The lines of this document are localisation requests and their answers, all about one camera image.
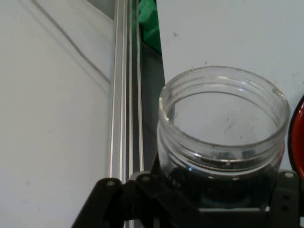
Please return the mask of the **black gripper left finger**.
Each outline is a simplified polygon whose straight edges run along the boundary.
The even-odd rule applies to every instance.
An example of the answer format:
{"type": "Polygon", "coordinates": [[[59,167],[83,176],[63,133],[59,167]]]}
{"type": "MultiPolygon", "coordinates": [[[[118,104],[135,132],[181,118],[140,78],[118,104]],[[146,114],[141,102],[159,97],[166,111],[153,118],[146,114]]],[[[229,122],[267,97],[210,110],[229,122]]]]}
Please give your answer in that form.
{"type": "Polygon", "coordinates": [[[122,228],[139,220],[145,228],[212,228],[213,222],[153,173],[122,183],[104,178],[93,187],[73,223],[74,228],[122,228]]]}

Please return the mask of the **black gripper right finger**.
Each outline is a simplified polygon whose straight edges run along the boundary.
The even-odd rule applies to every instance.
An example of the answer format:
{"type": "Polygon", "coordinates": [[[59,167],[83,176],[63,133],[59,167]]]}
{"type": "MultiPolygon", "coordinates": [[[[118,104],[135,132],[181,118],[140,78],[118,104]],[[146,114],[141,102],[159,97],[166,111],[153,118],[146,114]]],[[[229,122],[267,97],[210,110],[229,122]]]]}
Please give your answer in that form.
{"type": "Polygon", "coordinates": [[[270,203],[269,228],[300,228],[304,215],[304,180],[294,171],[278,173],[270,203]]]}

